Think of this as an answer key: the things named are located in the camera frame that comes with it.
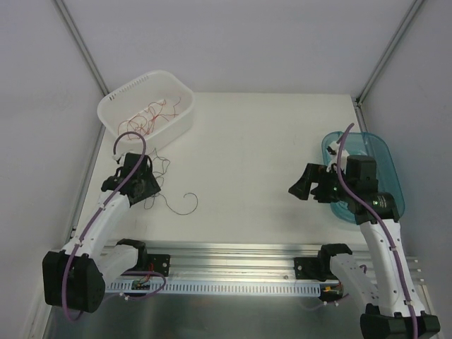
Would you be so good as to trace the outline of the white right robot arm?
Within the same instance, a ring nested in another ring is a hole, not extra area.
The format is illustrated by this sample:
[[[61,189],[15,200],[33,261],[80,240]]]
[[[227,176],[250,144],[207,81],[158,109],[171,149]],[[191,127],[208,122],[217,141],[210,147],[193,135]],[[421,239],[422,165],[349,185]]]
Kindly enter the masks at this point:
[[[337,279],[362,310],[364,338],[433,338],[439,319],[418,297],[403,251],[399,213],[393,196],[379,191],[374,158],[351,155],[345,168],[309,163],[289,188],[300,200],[343,202],[367,243],[375,278],[359,267],[346,244],[324,244],[313,258],[296,257],[295,275],[325,282]]]

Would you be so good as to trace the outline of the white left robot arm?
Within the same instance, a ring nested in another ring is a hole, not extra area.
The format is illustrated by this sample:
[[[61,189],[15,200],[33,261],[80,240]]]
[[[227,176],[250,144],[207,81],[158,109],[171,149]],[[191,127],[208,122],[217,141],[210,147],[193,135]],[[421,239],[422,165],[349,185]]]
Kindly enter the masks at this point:
[[[148,155],[127,153],[124,163],[101,187],[101,194],[85,229],[60,251],[49,251],[42,261],[44,300],[65,310],[93,313],[106,287],[129,270],[140,275],[150,267],[144,242],[119,240],[102,255],[111,233],[137,203],[155,195],[160,187]]]

